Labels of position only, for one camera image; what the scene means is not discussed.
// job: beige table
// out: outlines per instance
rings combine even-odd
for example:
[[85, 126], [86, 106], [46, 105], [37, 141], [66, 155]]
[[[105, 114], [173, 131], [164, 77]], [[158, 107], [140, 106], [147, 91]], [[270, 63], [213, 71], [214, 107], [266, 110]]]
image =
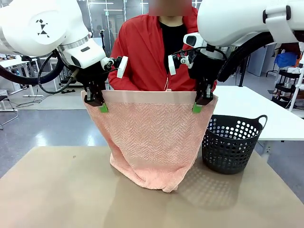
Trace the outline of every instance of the beige table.
[[303, 228], [304, 205], [253, 153], [243, 173], [197, 160], [171, 194], [133, 184], [107, 147], [40, 147], [0, 179], [1, 228]]

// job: black basket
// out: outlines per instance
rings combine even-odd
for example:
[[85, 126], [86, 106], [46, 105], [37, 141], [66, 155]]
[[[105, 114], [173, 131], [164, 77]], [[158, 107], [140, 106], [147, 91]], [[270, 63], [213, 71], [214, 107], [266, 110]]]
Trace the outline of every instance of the black basket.
[[223, 174], [235, 174], [246, 167], [264, 128], [257, 119], [213, 115], [202, 143], [202, 157], [207, 167]]

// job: metal ring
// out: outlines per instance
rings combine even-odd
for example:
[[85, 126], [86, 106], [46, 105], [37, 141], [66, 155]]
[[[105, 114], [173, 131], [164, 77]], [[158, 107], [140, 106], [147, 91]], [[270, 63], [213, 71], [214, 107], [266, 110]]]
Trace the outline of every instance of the metal ring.
[[66, 44], [66, 45], [61, 45], [61, 46], [58, 46], [58, 49], [60, 51], [64, 51], [64, 50], [68, 50], [68, 49], [72, 49], [72, 48], [76, 48], [80, 45], [83, 45], [85, 44], [86, 42], [89, 41], [89, 35], [87, 35], [86, 37], [84, 37], [83, 39], [79, 40], [79, 41], [76, 41], [74, 43], [71, 43], [71, 44]]

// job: chair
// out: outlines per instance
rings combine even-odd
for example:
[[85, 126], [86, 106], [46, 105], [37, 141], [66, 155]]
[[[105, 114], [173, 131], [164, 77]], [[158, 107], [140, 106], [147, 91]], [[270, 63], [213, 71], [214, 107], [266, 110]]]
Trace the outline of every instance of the chair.
[[12, 111], [16, 114], [16, 116], [15, 116], [14, 118], [8, 120], [8, 121], [5, 122], [5, 123], [0, 123], [0, 130], [3, 130], [3, 126], [4, 126], [4, 125], [6, 125], [7, 123], [9, 123], [9, 122], [13, 121], [14, 119], [18, 118], [18, 111], [17, 111], [16, 109], [13, 108], [13, 106], [11, 105], [11, 102], [10, 102], [10, 100], [8, 99], [7, 96], [0, 96], [0, 105], [2, 106], [2, 110], [0, 109], [0, 112], [1, 112], [1, 111], [3, 111], [3, 112], [7, 111], [7, 110], [5, 109], [5, 106], [4, 106], [4, 102], [3, 102], [3, 101], [8, 101], [8, 102], [9, 102], [9, 104], [10, 104], [10, 106], [11, 106], [11, 108], [12, 108]]

